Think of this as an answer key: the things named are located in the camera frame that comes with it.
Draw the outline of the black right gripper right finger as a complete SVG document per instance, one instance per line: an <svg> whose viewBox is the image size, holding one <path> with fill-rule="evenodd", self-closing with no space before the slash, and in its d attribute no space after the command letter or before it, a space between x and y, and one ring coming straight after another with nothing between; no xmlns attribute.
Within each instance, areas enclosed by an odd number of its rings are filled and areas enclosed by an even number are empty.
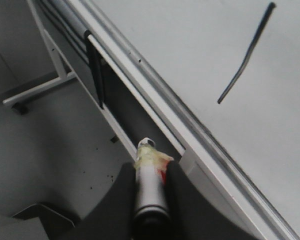
<svg viewBox="0 0 300 240"><path fill-rule="evenodd" d="M251 240L253 236L202 196L176 161L167 164L165 195L174 240Z"/></svg>

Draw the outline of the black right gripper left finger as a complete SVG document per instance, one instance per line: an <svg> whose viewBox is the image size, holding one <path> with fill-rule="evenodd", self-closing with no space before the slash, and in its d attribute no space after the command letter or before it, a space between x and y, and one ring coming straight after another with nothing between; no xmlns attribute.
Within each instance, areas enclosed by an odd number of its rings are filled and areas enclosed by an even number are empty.
<svg viewBox="0 0 300 240"><path fill-rule="evenodd" d="M111 188L97 206L59 240L131 240L135 204L136 170L122 165Z"/></svg>

